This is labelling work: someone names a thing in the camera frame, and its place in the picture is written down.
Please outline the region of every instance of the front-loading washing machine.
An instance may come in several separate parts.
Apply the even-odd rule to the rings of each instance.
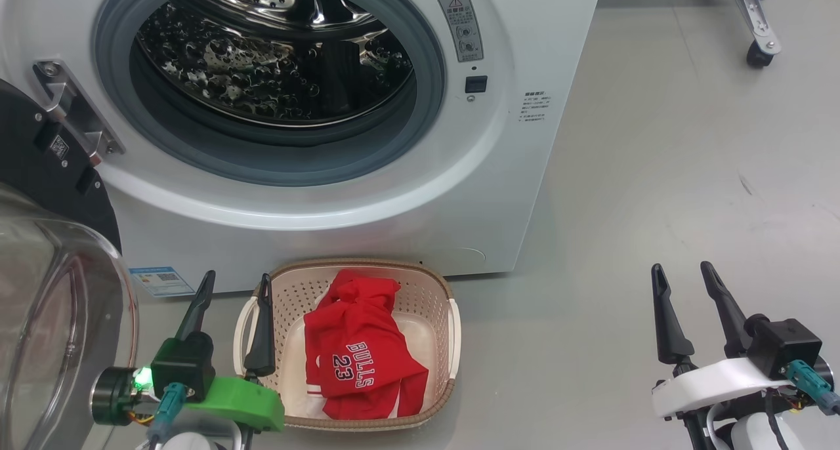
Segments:
[[[503,272],[596,2],[0,0],[0,79],[86,152],[153,293],[316,256]]]

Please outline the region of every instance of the gray rubber seal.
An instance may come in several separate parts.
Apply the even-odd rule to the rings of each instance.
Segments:
[[[102,86],[126,120],[173,157],[226,178],[312,186],[357,178],[405,154],[429,130],[444,96],[437,37],[409,0],[351,0],[400,40],[415,77],[386,106],[336,127],[285,131],[234,121],[189,103],[151,68],[135,34],[168,0],[107,0],[93,35]]]

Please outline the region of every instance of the red hoodie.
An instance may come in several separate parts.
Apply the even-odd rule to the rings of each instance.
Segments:
[[[399,284],[342,270],[306,324],[306,383],[327,398],[324,413],[337,420],[416,415],[429,370],[408,352],[391,316]]]

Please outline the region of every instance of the laundry basket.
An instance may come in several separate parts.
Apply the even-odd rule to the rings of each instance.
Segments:
[[[354,270],[368,277],[390,277],[400,284],[394,319],[406,337],[411,356],[429,370],[423,408],[418,415],[376,420],[312,417],[312,403],[306,393],[303,315],[318,306],[341,270]],[[271,289],[277,369],[273,375],[261,378],[261,384],[280,394],[285,425],[345,432],[405,429],[426,423],[449,400],[460,360],[460,315],[450,286],[435,272],[408,262],[362,258],[313,260],[273,271]],[[254,309],[252,297],[240,314],[234,337],[234,367],[241,375],[243,331]],[[249,348],[250,343],[245,346],[246,350]]]

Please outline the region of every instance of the robotic arm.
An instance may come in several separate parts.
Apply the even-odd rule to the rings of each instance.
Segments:
[[[694,346],[674,312],[663,268],[655,264],[657,352],[661,363],[674,365],[674,378],[653,389],[657,417],[683,421],[695,450],[803,450],[777,414],[811,405],[826,415],[840,412],[831,369],[819,356],[822,341],[796,319],[747,319],[710,262],[702,262],[701,272],[723,326],[726,360],[691,363]],[[715,429],[715,421],[732,419]]]

